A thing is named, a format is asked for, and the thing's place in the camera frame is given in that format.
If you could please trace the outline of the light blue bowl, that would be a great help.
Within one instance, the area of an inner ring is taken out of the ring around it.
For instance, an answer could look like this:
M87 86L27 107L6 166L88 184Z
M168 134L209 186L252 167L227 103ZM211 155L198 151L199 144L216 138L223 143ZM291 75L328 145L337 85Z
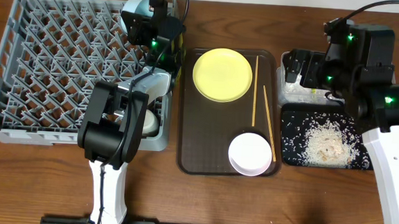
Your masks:
M121 12L130 12L140 18L142 25L151 26L153 12L149 10L150 0L128 0L124 3Z

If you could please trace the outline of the wooden chopstick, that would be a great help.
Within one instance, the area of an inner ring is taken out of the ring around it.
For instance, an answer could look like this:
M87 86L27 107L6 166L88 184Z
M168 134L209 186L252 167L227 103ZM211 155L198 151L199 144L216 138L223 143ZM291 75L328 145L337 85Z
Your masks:
M253 107L252 107L252 120L251 120L251 126L255 126L255 119L256 119L256 103L257 103L257 85L258 85L258 63L259 63L259 57L258 55L256 56L256 62L255 62L255 74L254 74L254 96L253 96Z
M263 92L264 92L264 102L265 102L265 111L266 111L266 117L267 117L267 127L268 127L268 133L269 133L269 140L270 140L270 147L272 150L272 161L276 162L276 151L274 147L274 137L273 137L273 128L272 128L272 118L270 114L270 108L269 108L269 101L268 101L268 95L267 95L267 90L266 86L263 85Z

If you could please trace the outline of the yellow plate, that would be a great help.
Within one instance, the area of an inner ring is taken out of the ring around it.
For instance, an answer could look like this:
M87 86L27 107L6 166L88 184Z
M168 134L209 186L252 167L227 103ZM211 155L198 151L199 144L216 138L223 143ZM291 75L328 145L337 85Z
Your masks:
M253 81L253 71L242 54L219 48L198 58L192 77L196 89L205 98L227 103L246 94Z

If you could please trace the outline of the white cup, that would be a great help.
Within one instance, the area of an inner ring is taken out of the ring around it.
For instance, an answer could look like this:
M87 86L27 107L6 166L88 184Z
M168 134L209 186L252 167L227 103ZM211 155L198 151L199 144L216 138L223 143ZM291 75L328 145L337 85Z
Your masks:
M159 129L159 120L151 110L146 110L144 118L142 136L154 137L157 135Z

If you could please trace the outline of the white bowl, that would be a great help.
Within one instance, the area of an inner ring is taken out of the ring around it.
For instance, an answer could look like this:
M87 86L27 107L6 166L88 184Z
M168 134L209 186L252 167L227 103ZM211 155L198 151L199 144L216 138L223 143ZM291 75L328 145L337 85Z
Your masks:
M242 175L263 174L272 164L272 148L264 137L253 132L241 133L229 144L230 165Z

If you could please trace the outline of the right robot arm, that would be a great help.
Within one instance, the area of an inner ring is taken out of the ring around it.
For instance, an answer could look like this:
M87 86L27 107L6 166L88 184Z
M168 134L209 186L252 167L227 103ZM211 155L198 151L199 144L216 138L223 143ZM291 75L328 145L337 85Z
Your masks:
M298 94L324 89L344 101L373 165L384 224L399 224L399 85L395 82L394 31L384 25L325 24L326 52L293 49L281 56L284 83Z

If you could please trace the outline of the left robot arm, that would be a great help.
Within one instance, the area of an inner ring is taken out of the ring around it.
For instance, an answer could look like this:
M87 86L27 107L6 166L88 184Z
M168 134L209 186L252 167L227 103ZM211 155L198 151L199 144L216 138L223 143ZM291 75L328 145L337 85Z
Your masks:
M123 10L127 38L148 48L140 72L119 83L96 83L78 131L94 177L91 224L122 224L127 165L141 144L148 105L174 88L184 60L185 19L165 12L147 16Z

